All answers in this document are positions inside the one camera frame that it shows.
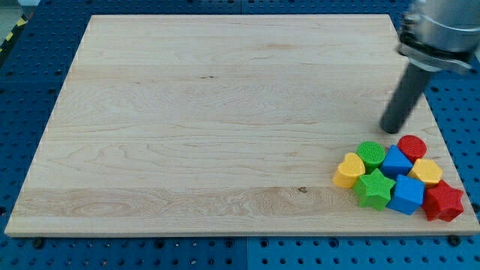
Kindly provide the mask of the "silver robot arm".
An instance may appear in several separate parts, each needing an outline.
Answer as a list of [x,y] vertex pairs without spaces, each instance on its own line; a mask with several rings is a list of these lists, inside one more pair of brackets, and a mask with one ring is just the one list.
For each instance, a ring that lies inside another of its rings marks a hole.
[[414,0],[403,13],[397,52],[426,71],[468,74],[479,48],[479,0]]

